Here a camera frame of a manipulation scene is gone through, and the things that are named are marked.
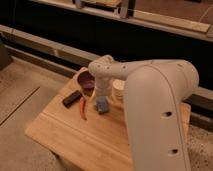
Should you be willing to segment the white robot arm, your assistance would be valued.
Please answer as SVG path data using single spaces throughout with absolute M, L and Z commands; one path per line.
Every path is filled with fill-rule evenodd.
M 182 126 L 181 102 L 199 84 L 186 60 L 117 62 L 105 55 L 92 61 L 95 94 L 109 96 L 111 81 L 124 85 L 124 113 L 134 171 L 191 171 Z

